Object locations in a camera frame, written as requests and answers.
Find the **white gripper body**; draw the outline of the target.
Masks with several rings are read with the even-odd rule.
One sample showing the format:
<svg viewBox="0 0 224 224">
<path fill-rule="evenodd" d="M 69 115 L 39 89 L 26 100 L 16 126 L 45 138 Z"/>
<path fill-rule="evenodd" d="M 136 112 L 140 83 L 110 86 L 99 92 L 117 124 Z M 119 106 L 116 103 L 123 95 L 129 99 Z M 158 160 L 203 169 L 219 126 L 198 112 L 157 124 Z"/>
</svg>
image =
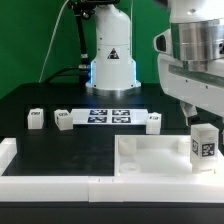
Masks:
<svg viewBox="0 0 224 224">
<path fill-rule="evenodd" d="M 159 54 L 157 62 L 167 95 L 224 118 L 224 59 L 209 62 L 206 72 L 189 72 L 166 54 Z"/>
</svg>

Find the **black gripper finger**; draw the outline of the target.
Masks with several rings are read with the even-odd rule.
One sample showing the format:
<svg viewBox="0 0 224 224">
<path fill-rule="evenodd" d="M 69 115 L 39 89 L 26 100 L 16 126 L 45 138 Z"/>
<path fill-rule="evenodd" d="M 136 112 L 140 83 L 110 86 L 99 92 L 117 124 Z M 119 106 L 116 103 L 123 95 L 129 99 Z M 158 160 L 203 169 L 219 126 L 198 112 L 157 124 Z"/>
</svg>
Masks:
<svg viewBox="0 0 224 224">
<path fill-rule="evenodd" d="M 194 105 L 181 101 L 180 107 L 185 116 L 185 121 L 187 126 L 196 124 L 200 120 L 200 117 L 197 113 L 197 109 Z"/>
</svg>

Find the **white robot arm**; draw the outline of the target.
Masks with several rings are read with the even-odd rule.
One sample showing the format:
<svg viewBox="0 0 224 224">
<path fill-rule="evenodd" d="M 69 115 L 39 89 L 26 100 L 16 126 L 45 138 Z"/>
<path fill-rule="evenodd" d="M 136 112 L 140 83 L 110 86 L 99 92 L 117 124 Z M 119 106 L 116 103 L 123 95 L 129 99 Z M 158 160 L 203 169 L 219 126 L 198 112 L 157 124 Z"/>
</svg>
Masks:
<svg viewBox="0 0 224 224">
<path fill-rule="evenodd" d="M 199 108 L 224 119 L 224 0 L 152 0 L 170 13 L 154 37 L 159 81 L 186 119 Z M 123 92 L 141 85 L 131 55 L 131 20 L 109 1 L 94 5 L 97 54 L 87 87 Z"/>
</svg>

